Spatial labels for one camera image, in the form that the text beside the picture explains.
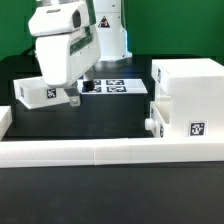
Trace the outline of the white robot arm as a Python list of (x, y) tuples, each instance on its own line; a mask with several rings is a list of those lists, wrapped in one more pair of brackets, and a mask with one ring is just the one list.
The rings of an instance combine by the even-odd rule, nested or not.
[(97, 62), (129, 56), (121, 0), (42, 0), (29, 21), (45, 83), (62, 88), (70, 104), (81, 104), (77, 80), (94, 89)]

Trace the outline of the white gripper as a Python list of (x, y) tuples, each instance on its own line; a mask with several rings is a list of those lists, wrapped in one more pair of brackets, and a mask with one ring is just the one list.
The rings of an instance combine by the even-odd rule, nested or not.
[[(69, 34), (39, 37), (36, 56), (45, 83), (52, 88), (66, 88), (70, 105), (79, 106), (80, 93), (75, 86), (70, 86), (101, 57), (96, 27), (92, 25)], [(94, 89), (92, 74), (83, 76), (83, 87), (87, 92)]]

